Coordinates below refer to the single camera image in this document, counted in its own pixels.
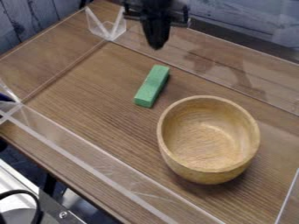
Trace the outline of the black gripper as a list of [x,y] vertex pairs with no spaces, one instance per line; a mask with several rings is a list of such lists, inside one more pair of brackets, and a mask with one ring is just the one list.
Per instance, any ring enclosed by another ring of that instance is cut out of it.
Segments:
[[[140,19],[148,45],[156,49],[168,41],[170,25],[186,26],[190,22],[190,0],[122,0],[122,7],[126,19]],[[150,16],[156,16],[156,34]]]

